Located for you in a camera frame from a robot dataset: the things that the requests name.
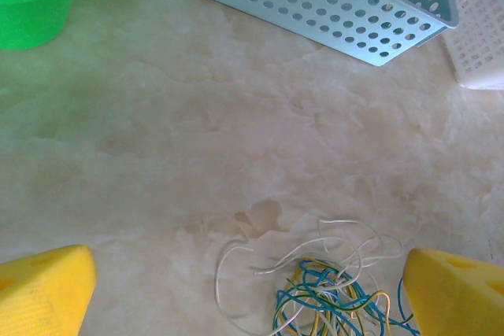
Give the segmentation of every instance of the marble floor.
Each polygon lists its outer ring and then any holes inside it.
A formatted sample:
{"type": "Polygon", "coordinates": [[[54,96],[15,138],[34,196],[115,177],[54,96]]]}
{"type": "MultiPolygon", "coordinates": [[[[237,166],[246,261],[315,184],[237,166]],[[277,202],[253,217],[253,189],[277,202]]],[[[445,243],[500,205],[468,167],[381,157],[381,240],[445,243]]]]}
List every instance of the marble floor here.
{"type": "Polygon", "coordinates": [[[504,264],[504,95],[458,87],[438,39],[376,68],[210,0],[75,0],[54,41],[0,51],[0,141],[0,260],[88,244],[82,336],[240,335],[221,247],[308,214],[504,264]]]}

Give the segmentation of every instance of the beige stone surface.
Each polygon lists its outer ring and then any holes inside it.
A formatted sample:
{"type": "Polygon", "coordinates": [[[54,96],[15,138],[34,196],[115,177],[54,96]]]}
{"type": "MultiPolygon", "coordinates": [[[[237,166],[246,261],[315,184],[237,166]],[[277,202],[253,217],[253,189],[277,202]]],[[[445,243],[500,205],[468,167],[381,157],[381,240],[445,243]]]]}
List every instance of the beige stone surface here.
{"type": "MultiPolygon", "coordinates": [[[[217,254],[307,213],[504,264],[504,96],[458,87],[437,40],[376,68],[210,0],[75,0],[54,41],[0,51],[0,143],[0,260],[88,244],[82,336],[240,334],[217,254]]],[[[274,287],[238,263],[267,330],[274,287]]]]}

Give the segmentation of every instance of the white plastic basket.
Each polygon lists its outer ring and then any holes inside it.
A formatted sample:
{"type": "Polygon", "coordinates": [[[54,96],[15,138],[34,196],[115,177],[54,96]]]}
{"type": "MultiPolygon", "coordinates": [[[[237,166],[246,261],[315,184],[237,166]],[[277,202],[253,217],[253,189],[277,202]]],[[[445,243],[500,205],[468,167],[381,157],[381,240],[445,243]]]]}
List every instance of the white plastic basket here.
{"type": "Polygon", "coordinates": [[[458,0],[460,24],[443,34],[459,83],[504,90],[504,0],[458,0]]]}

